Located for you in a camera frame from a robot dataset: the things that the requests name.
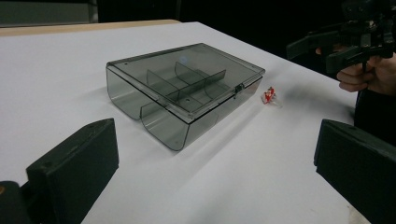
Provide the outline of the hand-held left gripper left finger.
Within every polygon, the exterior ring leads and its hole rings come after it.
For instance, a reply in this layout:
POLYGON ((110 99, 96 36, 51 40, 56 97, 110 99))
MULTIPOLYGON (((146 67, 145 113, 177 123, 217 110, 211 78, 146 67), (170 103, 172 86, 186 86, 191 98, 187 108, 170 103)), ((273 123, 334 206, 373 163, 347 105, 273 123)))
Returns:
POLYGON ((119 168, 115 121, 90 123, 26 169, 35 224, 80 224, 119 168))

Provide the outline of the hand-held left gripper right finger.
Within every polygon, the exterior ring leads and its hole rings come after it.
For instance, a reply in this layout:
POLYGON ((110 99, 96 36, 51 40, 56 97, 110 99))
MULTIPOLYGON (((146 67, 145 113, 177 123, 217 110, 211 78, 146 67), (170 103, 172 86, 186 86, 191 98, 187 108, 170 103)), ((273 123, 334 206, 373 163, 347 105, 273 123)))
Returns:
POLYGON ((339 121, 321 122, 317 173, 372 224, 396 224, 396 147, 339 121))

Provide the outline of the smoky transparent plastic compartment box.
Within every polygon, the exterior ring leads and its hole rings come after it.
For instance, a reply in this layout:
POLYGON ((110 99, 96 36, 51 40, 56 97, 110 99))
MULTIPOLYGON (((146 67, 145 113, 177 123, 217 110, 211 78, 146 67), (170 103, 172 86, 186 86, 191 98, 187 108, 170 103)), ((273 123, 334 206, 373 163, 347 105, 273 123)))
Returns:
POLYGON ((265 70, 204 43, 106 64, 112 103, 174 151, 235 111, 265 70))

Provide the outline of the light wooden table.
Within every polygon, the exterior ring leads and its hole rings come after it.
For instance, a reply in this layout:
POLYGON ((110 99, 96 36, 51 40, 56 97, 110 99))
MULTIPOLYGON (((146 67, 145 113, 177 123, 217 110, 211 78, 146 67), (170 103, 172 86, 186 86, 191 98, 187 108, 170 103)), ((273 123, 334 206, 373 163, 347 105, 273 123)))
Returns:
POLYGON ((177 20, 150 20, 150 21, 117 21, 103 23, 44 25, 29 27, 5 27, 0 28, 0 36, 17 35, 45 35, 60 33, 88 32, 106 29, 120 29, 130 27, 175 24, 177 20))

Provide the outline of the grey panel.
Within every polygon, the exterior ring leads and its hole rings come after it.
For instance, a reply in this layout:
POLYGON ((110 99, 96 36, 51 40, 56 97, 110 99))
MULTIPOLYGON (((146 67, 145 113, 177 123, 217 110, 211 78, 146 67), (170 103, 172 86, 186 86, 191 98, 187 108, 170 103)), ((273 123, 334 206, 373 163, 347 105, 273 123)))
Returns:
POLYGON ((96 0, 0 0, 2 28, 96 22, 96 0))

